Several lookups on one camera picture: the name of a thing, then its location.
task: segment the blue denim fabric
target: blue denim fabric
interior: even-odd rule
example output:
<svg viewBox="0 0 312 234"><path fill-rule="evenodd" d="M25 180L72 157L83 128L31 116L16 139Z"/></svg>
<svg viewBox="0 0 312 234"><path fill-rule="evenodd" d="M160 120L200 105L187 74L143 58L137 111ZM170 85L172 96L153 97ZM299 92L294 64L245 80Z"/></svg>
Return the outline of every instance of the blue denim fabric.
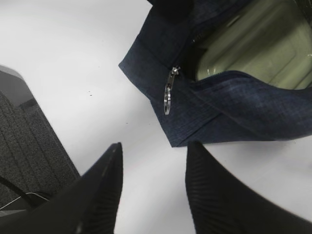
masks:
<svg viewBox="0 0 312 234"><path fill-rule="evenodd" d="M172 107L165 116L164 87L178 65L190 35L217 27L252 0L197 0L180 24L166 22L152 8L119 67L151 101L173 147L203 143L287 140L312 134L312 90L283 90L248 74L228 71L191 82L175 79Z"/></svg>

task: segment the zipper pull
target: zipper pull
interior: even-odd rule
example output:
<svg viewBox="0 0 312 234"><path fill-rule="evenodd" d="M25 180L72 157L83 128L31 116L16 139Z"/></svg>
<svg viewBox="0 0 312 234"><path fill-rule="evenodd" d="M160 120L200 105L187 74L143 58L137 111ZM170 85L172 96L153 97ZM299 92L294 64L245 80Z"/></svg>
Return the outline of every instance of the zipper pull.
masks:
<svg viewBox="0 0 312 234"><path fill-rule="evenodd" d="M171 108L171 91L174 85L175 77L179 75L180 67L173 67L169 73L168 82L165 87L164 110L165 115L170 113Z"/></svg>

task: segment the white floor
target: white floor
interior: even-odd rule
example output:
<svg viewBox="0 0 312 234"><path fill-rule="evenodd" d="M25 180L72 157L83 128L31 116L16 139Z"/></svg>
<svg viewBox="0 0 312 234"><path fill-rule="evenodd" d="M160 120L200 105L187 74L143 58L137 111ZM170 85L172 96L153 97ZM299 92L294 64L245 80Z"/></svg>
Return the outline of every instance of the white floor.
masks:
<svg viewBox="0 0 312 234"><path fill-rule="evenodd" d="M1 1L0 65L26 81L81 174L122 142L116 234L192 234L186 148L170 147L147 98L117 66L149 9L145 0ZM257 192L312 221L311 139L207 148Z"/></svg>

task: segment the black cable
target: black cable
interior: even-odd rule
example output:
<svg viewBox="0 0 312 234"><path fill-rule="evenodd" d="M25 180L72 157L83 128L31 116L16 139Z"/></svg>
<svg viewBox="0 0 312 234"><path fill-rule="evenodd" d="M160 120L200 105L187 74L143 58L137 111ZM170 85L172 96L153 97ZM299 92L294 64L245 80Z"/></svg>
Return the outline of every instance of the black cable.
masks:
<svg viewBox="0 0 312 234"><path fill-rule="evenodd" d="M21 198L24 199L25 202L31 207L31 208L36 208L36 204L33 202L33 200L23 192L22 189L11 183L9 180L3 178L0 176L0 183L3 184L4 186L8 187L10 190L15 192L17 195L19 195Z"/></svg>

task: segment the carpeted surface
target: carpeted surface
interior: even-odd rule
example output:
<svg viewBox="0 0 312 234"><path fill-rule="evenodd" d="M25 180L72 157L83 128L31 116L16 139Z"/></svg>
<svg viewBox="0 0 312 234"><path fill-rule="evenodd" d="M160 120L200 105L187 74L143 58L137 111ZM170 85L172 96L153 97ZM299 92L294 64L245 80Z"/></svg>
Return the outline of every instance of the carpeted surface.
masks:
<svg viewBox="0 0 312 234"><path fill-rule="evenodd" d="M50 195L80 177L34 99L14 107L0 93L0 176ZM0 207L17 197L0 185Z"/></svg>

